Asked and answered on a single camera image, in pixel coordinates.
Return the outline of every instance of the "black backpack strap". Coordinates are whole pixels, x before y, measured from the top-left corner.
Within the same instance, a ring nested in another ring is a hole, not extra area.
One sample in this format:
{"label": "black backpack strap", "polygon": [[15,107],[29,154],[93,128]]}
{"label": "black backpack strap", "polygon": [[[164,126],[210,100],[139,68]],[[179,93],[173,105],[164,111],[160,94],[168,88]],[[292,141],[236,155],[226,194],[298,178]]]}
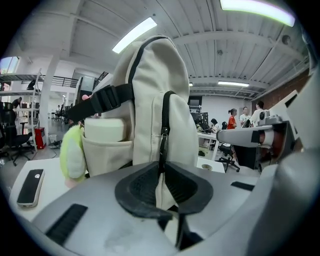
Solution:
{"label": "black backpack strap", "polygon": [[89,99],[70,108],[68,118],[76,123],[96,113],[119,108],[122,103],[134,99],[134,88],[131,83],[108,85],[96,91]]}

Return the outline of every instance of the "white backpack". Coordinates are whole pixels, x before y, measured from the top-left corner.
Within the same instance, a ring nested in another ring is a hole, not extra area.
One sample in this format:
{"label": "white backpack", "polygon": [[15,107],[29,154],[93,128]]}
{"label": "white backpack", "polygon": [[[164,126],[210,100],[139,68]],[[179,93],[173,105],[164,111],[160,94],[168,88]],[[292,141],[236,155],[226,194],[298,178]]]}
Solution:
{"label": "white backpack", "polygon": [[[96,143],[82,137],[90,175],[118,170],[130,161],[160,161],[160,168],[165,160],[196,166],[198,136],[188,98],[187,69],[168,37],[152,36],[128,46],[111,85],[70,110],[75,121],[102,113],[103,118],[122,118],[127,127],[126,141]],[[163,173],[155,195],[158,208],[175,204]]]}

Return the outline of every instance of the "zipper pull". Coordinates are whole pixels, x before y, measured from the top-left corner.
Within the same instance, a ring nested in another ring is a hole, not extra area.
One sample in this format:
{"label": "zipper pull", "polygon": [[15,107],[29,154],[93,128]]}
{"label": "zipper pull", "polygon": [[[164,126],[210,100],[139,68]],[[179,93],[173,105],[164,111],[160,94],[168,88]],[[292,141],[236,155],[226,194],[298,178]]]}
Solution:
{"label": "zipper pull", "polygon": [[167,158],[169,128],[163,127],[161,129],[161,142],[160,142],[160,156],[159,156],[159,172],[165,172],[165,163]]}

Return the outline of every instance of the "white desk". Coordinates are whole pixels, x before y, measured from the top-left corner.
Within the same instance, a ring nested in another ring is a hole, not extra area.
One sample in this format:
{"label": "white desk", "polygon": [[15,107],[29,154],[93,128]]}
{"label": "white desk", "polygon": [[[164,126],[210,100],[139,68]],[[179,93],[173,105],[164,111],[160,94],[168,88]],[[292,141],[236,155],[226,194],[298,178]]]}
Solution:
{"label": "white desk", "polygon": [[217,134],[216,133],[211,133],[211,134],[203,134],[201,132],[198,132],[198,138],[204,138],[204,139],[209,139],[209,146],[211,145],[212,141],[215,141],[215,146],[213,150],[213,155],[211,160],[214,161],[217,155],[218,151],[218,146],[219,146],[219,141],[217,140]]}
{"label": "white desk", "polygon": [[[17,199],[29,171],[34,169],[44,170],[38,204],[33,208],[21,208],[17,205]],[[65,185],[65,177],[60,169],[59,158],[27,161],[14,182],[9,204],[16,214],[32,221],[43,208],[68,190],[69,188]]]}
{"label": "white desk", "polygon": [[196,164],[197,168],[203,169],[202,165],[209,165],[212,167],[212,172],[217,172],[217,173],[225,173],[225,168],[222,162],[216,162],[212,160],[208,160],[202,157],[198,157],[198,162]]}

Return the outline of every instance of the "fluorescent light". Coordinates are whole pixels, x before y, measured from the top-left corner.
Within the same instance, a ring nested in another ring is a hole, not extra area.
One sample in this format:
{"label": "fluorescent light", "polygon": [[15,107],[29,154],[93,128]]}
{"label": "fluorescent light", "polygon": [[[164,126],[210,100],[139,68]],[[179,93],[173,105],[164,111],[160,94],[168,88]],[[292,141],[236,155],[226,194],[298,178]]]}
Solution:
{"label": "fluorescent light", "polygon": [[279,7],[255,0],[220,0],[221,7],[225,11],[241,11],[267,16],[290,27],[295,24],[295,18]]}
{"label": "fluorescent light", "polygon": [[126,34],[120,40],[120,42],[116,44],[112,51],[116,52],[117,54],[120,53],[131,42],[140,37],[143,33],[154,28],[156,25],[157,23],[155,23],[152,18],[147,18],[146,20],[142,21],[139,25],[137,25],[134,29],[132,29],[128,34]]}
{"label": "fluorescent light", "polygon": [[243,86],[243,87],[248,87],[248,83],[243,83],[243,82],[228,82],[228,81],[219,81],[218,85],[220,86]]}

